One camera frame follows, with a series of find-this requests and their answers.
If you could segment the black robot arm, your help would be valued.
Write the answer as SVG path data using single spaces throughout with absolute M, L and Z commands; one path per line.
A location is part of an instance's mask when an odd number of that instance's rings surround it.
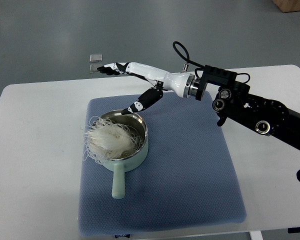
M 218 86 L 212 108 L 221 127 L 226 119 L 263 136 L 273 136 L 300 151 L 300 113 L 274 99 L 250 94 L 247 82 L 236 80 L 238 73 L 210 65 L 197 65 L 196 100 L 202 100 L 207 84 Z

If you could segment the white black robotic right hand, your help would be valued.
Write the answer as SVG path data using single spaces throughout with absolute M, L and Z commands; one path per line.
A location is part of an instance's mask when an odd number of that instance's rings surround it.
M 106 75 L 127 74 L 152 84 L 152 87 L 140 95 L 134 103 L 121 111 L 122 115 L 148 109 L 163 97 L 164 91 L 173 91 L 181 98 L 194 96 L 196 100 L 200 101 L 207 87 L 205 80 L 199 79 L 189 72 L 170 73 L 137 62 L 110 63 L 98 67 L 97 70 Z

